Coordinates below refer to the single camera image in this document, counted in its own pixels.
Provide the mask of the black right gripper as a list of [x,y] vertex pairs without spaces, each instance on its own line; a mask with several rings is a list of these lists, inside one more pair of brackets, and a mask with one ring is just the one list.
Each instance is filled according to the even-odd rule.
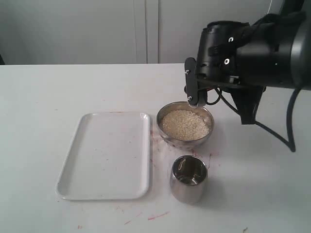
[[215,21],[203,29],[196,61],[189,57],[184,63],[184,90],[190,107],[203,107],[207,102],[207,90],[198,91],[197,79],[212,84],[229,83],[229,77],[235,74],[236,50],[249,26],[238,21]]

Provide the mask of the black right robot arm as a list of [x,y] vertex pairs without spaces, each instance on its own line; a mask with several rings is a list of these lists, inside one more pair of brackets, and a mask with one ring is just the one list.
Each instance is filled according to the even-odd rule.
[[254,24],[209,23],[184,68],[190,107],[207,104],[207,92],[218,88],[232,96],[242,124],[254,124],[265,88],[311,87],[310,2],[286,0],[279,14]]

